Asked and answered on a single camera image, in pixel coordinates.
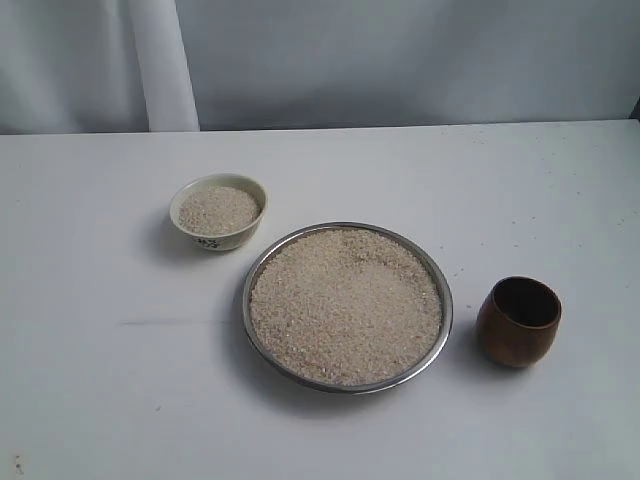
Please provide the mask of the brown wooden cup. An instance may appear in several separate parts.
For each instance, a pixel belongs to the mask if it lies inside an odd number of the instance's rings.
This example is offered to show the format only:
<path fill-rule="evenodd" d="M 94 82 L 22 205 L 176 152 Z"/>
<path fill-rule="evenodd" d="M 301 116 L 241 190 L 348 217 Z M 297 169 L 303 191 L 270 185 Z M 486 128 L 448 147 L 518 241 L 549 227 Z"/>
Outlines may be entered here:
<path fill-rule="evenodd" d="M 529 277 L 507 277 L 484 300 L 477 315 L 476 339 L 490 360 L 527 368 L 551 348 L 561 316 L 561 301 L 547 285 Z"/>

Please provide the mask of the rice in steel basin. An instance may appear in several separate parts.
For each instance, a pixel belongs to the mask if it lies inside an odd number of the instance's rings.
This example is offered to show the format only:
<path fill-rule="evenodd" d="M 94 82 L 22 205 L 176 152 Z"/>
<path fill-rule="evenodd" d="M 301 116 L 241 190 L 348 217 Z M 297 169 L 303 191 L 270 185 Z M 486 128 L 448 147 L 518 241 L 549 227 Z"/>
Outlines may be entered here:
<path fill-rule="evenodd" d="M 250 294 L 259 343 L 308 380 L 363 386 L 414 367 L 435 345 L 442 305 L 409 249 L 365 229 L 326 229 L 285 245 Z"/>

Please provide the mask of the small cream floral bowl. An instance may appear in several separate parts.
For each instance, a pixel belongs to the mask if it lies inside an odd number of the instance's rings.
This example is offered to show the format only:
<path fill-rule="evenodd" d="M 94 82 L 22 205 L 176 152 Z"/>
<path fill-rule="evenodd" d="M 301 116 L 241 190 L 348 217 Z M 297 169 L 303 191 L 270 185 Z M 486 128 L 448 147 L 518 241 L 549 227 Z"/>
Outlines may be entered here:
<path fill-rule="evenodd" d="M 209 186 L 227 186 L 240 189 L 251 195 L 259 204 L 261 213 L 258 218 L 242 230 L 225 235 L 205 236 L 198 235 L 184 229 L 178 219 L 179 209 L 184 200 L 193 192 L 200 191 Z M 267 206 L 267 194 L 264 188 L 253 179 L 237 174 L 214 174 L 192 181 L 190 184 L 179 190 L 173 197 L 169 217 L 173 225 L 197 245 L 214 251 L 229 251 L 244 245 L 255 233 Z"/>

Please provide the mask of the rice in small bowl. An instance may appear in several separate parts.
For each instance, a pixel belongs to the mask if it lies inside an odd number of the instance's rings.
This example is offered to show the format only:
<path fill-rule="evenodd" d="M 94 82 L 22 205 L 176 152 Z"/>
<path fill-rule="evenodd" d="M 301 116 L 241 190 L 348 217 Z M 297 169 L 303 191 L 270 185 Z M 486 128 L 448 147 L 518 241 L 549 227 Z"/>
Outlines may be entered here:
<path fill-rule="evenodd" d="M 209 186 L 191 193 L 179 209 L 180 225 L 195 234 L 225 235 L 242 230 L 261 213 L 248 193 L 227 186 Z"/>

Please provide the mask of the large steel basin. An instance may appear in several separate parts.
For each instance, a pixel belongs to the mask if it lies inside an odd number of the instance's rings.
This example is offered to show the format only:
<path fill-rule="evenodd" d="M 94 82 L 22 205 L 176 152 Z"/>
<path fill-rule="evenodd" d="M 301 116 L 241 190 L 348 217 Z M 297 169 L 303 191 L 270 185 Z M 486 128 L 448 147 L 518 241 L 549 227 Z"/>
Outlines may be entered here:
<path fill-rule="evenodd" d="M 396 242 L 398 245 L 413 254 L 434 280 L 435 289 L 441 305 L 440 326 L 438 327 L 434 345 L 430 347 L 424 355 L 419 357 L 413 365 L 388 379 L 353 386 L 339 385 L 329 381 L 311 379 L 285 366 L 282 361 L 275 357 L 275 354 L 267 348 L 266 343 L 258 336 L 250 308 L 251 301 L 253 299 L 253 291 L 257 286 L 258 280 L 266 270 L 268 263 L 274 260 L 276 255 L 281 253 L 284 248 L 294 244 L 295 241 L 306 238 L 312 234 L 325 231 L 367 231 L 379 234 L 388 240 Z M 329 222 L 308 226 L 294 231 L 276 241 L 272 246 L 265 250 L 263 254 L 261 254 L 261 256 L 251 266 L 243 285 L 242 315 L 244 331 L 248 340 L 251 342 L 256 352 L 279 373 L 300 385 L 314 390 L 335 394 L 362 395 L 380 392 L 398 386 L 414 378 L 428 366 L 433 364 L 438 355 L 444 349 L 444 346 L 450 337 L 453 325 L 453 300 L 451 289 L 439 266 L 423 249 L 411 240 L 396 232 L 375 225 L 356 222 Z"/>

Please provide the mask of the white backdrop curtain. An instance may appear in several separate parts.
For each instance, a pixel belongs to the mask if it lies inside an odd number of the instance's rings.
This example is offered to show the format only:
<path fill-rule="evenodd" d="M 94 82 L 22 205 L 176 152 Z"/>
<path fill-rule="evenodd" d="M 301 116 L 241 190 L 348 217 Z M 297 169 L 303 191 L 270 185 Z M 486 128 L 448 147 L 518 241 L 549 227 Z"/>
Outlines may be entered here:
<path fill-rule="evenodd" d="M 5 1 L 5 134 L 627 117 L 635 1 Z"/>

